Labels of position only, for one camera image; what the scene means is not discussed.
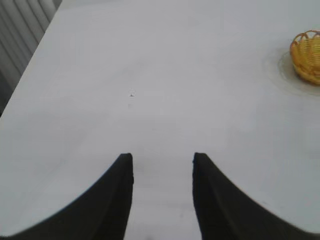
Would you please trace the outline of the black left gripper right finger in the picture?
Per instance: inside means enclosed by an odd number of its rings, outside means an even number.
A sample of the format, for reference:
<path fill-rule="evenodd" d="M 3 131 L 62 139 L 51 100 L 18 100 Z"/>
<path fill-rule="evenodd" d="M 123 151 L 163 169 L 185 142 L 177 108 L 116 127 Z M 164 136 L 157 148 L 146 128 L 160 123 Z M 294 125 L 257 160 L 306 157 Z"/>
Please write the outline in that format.
<path fill-rule="evenodd" d="M 193 157 L 192 197 L 203 240 L 318 240 L 256 203 L 205 153 Z"/>

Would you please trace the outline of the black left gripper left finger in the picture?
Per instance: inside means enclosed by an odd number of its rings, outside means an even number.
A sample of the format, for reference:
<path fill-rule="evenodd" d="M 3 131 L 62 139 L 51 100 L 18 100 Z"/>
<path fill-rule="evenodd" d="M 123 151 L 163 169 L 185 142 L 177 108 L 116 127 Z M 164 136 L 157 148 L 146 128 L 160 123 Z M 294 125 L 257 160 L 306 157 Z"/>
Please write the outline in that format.
<path fill-rule="evenodd" d="M 122 153 L 81 196 L 8 240 L 122 240 L 134 186 L 133 156 Z"/>

